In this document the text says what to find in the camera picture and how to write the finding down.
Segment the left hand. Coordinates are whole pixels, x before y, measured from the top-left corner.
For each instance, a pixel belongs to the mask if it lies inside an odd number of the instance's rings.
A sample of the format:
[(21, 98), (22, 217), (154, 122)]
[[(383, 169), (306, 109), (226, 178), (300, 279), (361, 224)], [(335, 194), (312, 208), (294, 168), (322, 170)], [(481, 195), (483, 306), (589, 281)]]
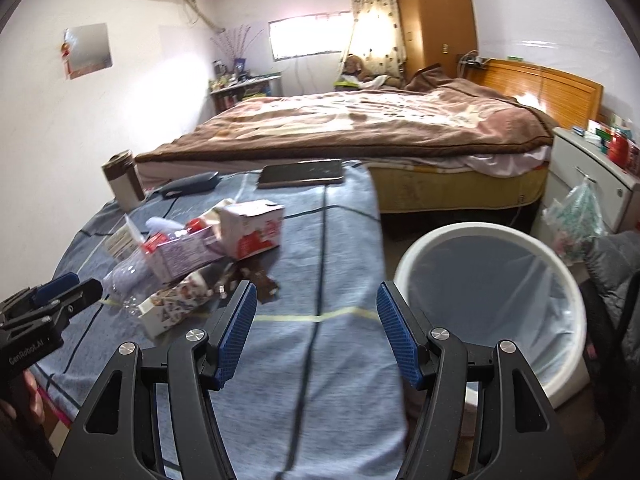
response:
[(1, 411), (26, 440), (35, 441), (41, 437), (43, 400), (30, 370), (13, 378), (1, 377)]

